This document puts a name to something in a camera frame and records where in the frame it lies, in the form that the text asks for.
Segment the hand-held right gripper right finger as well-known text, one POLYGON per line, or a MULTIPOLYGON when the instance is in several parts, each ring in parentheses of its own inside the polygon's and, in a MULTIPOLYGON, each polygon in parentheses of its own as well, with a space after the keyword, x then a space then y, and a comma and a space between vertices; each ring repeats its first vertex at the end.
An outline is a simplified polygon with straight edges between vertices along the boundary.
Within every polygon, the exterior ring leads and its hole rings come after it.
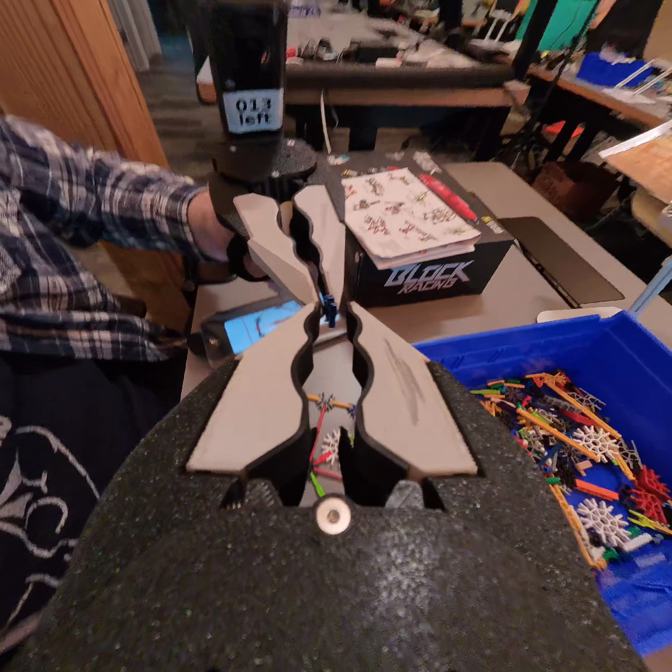
POLYGON ((388 481, 476 475, 430 360, 357 302, 348 304, 347 328, 361 386, 355 444, 362 468, 388 481))

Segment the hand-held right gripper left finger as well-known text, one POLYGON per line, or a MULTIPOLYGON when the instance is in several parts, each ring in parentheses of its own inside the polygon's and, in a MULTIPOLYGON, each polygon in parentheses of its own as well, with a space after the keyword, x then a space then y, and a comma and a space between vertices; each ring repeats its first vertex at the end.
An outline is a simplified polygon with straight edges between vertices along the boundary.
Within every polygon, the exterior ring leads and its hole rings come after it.
POLYGON ((271 460, 284 449, 310 451, 308 399, 321 305, 302 307, 239 355, 222 396, 196 442, 186 470, 260 478, 271 469, 291 477, 290 458, 271 460))

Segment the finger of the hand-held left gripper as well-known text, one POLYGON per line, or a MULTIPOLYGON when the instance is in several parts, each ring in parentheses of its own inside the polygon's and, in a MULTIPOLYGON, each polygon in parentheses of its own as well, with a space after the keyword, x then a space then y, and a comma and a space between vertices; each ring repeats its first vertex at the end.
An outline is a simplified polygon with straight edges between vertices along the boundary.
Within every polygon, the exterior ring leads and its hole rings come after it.
POLYGON ((308 267, 296 254, 294 240, 281 229, 280 208, 271 197, 243 194, 232 201, 248 233, 253 262, 281 290, 304 305, 319 302, 319 293, 308 267))
POLYGON ((323 185, 299 190, 292 204, 307 222, 307 240, 316 252, 313 263, 323 283, 323 296, 331 296, 339 310, 345 286, 346 227, 323 185))

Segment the spoked construction toy wheel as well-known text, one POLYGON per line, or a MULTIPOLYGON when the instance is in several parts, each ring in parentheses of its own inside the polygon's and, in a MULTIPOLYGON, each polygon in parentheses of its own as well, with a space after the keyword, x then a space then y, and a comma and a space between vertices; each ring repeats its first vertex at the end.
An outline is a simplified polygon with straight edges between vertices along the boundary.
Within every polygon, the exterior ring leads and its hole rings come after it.
POLYGON ((315 436, 309 455, 307 489, 315 498, 343 490, 343 471, 340 461, 341 434, 354 443, 357 404, 343 402, 332 394, 307 394, 315 409, 315 436))

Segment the pile of colourful toy pieces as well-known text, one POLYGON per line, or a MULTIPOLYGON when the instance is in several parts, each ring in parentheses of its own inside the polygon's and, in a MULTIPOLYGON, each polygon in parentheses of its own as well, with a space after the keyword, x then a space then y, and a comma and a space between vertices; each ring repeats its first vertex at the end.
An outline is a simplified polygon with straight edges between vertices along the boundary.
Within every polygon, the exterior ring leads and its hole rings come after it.
POLYGON ((671 541, 671 488, 562 370, 471 388, 534 461, 594 572, 671 541))

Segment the blue plastic storage bin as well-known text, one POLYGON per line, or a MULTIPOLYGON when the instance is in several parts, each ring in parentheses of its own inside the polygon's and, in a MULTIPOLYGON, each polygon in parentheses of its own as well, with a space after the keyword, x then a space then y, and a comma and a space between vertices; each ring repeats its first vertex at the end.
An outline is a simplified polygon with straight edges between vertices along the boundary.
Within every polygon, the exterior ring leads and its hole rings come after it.
MULTIPOLYGON (((562 370, 606 403, 605 415, 671 487, 671 350, 627 313, 584 316, 419 343, 469 391, 488 380, 562 370)), ((671 648, 671 542, 593 572, 643 658, 671 648)))

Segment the person's left forearm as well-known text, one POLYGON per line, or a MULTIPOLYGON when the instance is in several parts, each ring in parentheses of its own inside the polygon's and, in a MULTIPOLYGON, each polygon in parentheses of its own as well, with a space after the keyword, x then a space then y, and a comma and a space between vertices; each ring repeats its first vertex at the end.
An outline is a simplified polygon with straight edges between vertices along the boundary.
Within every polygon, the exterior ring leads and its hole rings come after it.
POLYGON ((74 247, 102 241, 210 260, 188 224, 189 205, 204 188, 158 165, 70 145, 10 115, 1 117, 1 182, 74 247))

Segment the person's left hand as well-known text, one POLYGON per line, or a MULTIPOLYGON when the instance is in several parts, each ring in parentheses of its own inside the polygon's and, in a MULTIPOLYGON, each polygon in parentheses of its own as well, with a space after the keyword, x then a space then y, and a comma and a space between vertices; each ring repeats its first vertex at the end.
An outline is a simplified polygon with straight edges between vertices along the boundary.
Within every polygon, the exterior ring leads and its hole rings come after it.
POLYGON ((208 189, 199 191, 189 202, 187 223, 195 246, 207 259, 226 263, 233 233, 223 226, 214 210, 208 189))

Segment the instruction booklet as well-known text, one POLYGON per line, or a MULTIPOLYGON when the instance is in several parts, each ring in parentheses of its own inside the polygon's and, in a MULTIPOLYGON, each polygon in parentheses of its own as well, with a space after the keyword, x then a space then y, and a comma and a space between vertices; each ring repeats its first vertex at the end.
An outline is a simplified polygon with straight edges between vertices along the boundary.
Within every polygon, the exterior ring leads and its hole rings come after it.
POLYGON ((345 224, 368 255, 382 262, 470 247, 481 232, 409 169, 346 175, 345 224))

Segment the smartphone in metal holder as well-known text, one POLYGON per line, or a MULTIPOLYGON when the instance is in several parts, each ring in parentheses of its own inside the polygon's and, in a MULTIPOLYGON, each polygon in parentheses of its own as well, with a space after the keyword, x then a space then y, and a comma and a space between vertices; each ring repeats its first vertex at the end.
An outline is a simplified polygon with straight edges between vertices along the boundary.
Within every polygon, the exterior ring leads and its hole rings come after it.
POLYGON ((211 367, 227 356, 239 356, 260 339, 297 315, 304 306, 295 300, 274 297, 206 316, 200 331, 211 367))

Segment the red marker pen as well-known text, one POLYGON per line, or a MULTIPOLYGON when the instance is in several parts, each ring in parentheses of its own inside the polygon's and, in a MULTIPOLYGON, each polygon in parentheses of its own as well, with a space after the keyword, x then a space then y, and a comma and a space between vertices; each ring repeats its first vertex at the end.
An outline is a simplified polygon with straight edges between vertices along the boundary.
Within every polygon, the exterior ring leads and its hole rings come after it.
POLYGON ((469 222, 477 221, 477 215, 466 201, 458 196, 456 192, 451 190, 443 181, 427 173, 421 173, 419 179, 461 219, 469 222))

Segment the black printed box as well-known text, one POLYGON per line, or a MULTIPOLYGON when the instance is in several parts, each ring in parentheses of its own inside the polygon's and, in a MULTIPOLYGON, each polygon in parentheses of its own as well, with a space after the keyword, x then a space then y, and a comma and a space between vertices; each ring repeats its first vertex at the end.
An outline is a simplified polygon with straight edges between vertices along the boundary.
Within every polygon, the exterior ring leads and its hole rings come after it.
POLYGON ((373 308, 482 294, 516 240, 482 201, 466 191, 447 171, 430 171, 407 161, 380 167, 360 166, 351 161, 348 165, 330 169, 329 187, 335 187, 336 178, 341 181, 348 174, 362 175, 393 169, 409 169, 418 178, 421 173, 427 173, 443 181, 477 215, 477 221, 469 223, 481 232, 481 238, 470 247, 434 252, 428 256, 403 257, 401 261, 378 261, 368 255, 346 226, 345 196, 340 185, 334 195, 341 198, 335 207, 346 227, 344 298, 373 308))

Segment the long cluttered work table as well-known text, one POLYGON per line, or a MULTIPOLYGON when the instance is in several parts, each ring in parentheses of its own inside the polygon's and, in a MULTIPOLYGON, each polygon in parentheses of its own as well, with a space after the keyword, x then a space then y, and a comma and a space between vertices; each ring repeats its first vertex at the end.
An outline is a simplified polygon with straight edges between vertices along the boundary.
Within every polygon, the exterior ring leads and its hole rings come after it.
POLYGON ((326 38, 339 55, 352 40, 368 46, 410 46, 409 57, 384 57, 383 64, 341 58, 329 63, 290 63, 285 105, 394 107, 511 107, 525 102, 529 87, 515 80, 511 67, 483 64, 424 38, 390 20, 361 13, 323 13, 291 17, 288 46, 326 38))

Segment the wooden door panel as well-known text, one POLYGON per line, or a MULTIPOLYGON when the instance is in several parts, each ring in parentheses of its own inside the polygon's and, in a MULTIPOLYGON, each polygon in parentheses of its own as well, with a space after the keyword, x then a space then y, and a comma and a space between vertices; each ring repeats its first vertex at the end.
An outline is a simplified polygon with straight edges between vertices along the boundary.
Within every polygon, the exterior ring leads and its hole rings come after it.
POLYGON ((1 2, 1 111, 169 166, 106 1, 1 2))

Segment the white rounded sheet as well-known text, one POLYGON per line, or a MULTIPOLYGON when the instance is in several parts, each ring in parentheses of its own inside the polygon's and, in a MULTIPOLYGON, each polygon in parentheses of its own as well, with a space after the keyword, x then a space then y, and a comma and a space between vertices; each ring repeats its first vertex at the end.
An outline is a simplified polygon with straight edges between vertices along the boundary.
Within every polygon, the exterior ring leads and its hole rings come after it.
POLYGON ((617 307, 568 308, 562 310, 545 310, 537 315, 535 321, 538 324, 551 323, 555 321, 565 321, 584 316, 598 316, 600 319, 604 318, 609 319, 620 312, 622 312, 622 309, 617 307))

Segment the person in dark printed shirt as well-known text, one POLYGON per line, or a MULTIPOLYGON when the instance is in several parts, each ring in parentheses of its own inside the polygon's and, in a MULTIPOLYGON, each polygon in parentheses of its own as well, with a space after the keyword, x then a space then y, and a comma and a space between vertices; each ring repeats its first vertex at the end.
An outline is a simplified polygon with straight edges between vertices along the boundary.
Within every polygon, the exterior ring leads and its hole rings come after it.
POLYGON ((180 400, 185 366, 1 354, 1 630, 53 596, 113 475, 180 400))

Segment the aluminium bar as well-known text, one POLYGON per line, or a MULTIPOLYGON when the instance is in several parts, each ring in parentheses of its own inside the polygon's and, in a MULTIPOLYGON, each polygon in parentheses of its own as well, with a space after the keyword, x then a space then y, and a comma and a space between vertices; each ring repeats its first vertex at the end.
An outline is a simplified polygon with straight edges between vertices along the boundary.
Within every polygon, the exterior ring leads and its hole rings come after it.
POLYGON ((639 319, 646 307, 665 290, 671 282, 671 256, 669 256, 662 264, 658 273, 653 277, 651 282, 646 286, 641 295, 635 299, 628 312, 635 318, 639 319))

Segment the teal board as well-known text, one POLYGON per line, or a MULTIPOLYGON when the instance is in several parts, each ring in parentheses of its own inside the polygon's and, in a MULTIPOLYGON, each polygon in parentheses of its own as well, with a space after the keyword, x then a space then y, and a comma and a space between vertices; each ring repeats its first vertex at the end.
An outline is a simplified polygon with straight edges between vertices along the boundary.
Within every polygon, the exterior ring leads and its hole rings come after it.
POLYGON ((584 24, 599 5, 600 1, 558 1, 538 50, 562 51, 567 48, 576 35, 586 32, 584 24))

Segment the pale wooden board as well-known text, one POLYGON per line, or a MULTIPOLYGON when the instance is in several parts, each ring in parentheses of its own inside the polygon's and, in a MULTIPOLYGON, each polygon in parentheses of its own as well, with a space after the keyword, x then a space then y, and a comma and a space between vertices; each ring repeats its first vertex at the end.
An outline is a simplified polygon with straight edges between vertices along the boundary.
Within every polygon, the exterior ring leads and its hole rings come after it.
POLYGON ((602 161, 671 204, 671 121, 600 152, 602 161))

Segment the black metal post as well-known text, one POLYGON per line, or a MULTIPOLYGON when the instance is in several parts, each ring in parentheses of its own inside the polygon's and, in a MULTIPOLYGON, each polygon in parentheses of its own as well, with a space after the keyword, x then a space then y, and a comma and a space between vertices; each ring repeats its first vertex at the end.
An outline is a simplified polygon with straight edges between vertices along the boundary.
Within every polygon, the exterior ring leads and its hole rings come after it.
POLYGON ((540 42, 550 23, 558 1, 536 1, 525 14, 529 19, 523 39, 513 60, 513 72, 516 80, 524 82, 533 57, 538 52, 540 42))

